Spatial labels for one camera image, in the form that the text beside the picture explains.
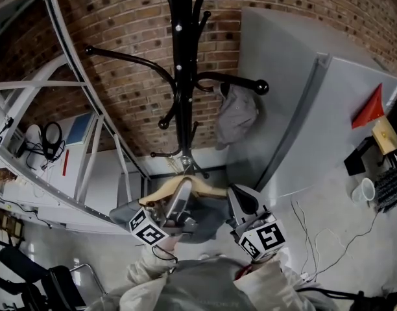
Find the gray cap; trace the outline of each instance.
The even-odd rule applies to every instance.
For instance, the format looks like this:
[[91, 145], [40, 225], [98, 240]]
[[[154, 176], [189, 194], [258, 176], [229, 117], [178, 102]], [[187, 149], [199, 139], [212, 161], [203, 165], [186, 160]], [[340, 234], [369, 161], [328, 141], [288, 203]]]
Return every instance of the gray cap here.
[[221, 93], [220, 87], [215, 93], [223, 97], [217, 121], [216, 150], [237, 142], [245, 136], [258, 116], [252, 90], [230, 85], [227, 96]]

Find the black stand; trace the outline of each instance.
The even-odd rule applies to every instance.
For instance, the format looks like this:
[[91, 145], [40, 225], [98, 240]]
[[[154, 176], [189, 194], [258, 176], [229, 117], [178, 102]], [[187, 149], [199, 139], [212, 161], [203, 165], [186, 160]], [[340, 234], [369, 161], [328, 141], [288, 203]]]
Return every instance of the black stand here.
[[86, 54], [96, 54], [108, 56], [115, 59], [126, 60], [129, 62], [146, 65], [156, 71], [164, 80], [166, 80], [173, 90], [174, 102], [167, 115], [162, 118], [158, 126], [161, 129], [167, 129], [171, 119], [175, 116], [178, 148], [171, 153], [151, 153], [151, 157], [171, 157], [182, 152], [182, 164], [186, 174], [194, 174], [194, 167], [202, 173], [201, 168], [194, 162], [191, 155], [191, 143], [194, 138], [197, 123], [195, 122], [193, 130], [192, 124], [192, 102], [193, 89], [211, 92], [212, 87], [203, 87], [199, 84], [200, 80], [210, 79], [228, 84], [235, 84], [255, 91], [259, 95], [268, 92], [268, 84], [264, 80], [248, 80], [246, 78], [230, 76], [214, 72], [205, 72], [197, 74], [197, 49], [199, 38], [203, 28], [211, 16], [211, 13], [205, 11], [200, 21], [200, 9], [204, 0], [196, 0], [193, 10], [191, 10], [192, 0], [168, 0], [171, 12], [171, 28], [173, 32], [173, 59], [174, 59], [174, 78], [158, 64], [138, 58], [137, 56], [127, 55], [119, 52], [97, 49], [92, 46], [86, 47]]

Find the white cube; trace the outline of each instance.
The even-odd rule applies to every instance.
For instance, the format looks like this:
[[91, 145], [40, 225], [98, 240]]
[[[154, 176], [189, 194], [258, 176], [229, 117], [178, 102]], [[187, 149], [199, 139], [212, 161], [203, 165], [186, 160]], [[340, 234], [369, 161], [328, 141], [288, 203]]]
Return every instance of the white cube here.
[[285, 229], [279, 220], [245, 231], [239, 240], [239, 245], [253, 260], [271, 255], [285, 243]]
[[144, 208], [141, 208], [129, 221], [129, 226], [132, 236], [148, 246], [155, 246], [169, 237], [155, 224], [150, 213]]

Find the white cup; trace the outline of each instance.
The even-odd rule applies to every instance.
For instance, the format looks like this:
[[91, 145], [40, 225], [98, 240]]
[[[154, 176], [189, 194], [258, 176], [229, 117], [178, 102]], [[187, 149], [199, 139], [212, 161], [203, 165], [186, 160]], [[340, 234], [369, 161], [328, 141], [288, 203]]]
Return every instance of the white cup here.
[[369, 202], [374, 199], [376, 191], [371, 179], [365, 178], [352, 192], [352, 201], [356, 204]]

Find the black chair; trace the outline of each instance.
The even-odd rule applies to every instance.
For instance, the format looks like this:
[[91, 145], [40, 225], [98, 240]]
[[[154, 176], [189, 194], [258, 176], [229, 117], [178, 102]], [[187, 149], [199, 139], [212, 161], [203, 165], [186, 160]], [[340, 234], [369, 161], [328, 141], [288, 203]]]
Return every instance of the black chair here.
[[[25, 281], [25, 283], [16, 284], [0, 278], [0, 288], [12, 295], [21, 294], [26, 310], [75, 311], [84, 308], [86, 304], [71, 276], [71, 272], [84, 266], [91, 270], [101, 293], [106, 293], [89, 264], [80, 265], [72, 270], [65, 266], [56, 266], [46, 270], [12, 246], [7, 246], [0, 251], [0, 262]], [[37, 281], [41, 281], [46, 296], [42, 296], [35, 287], [34, 283]]]

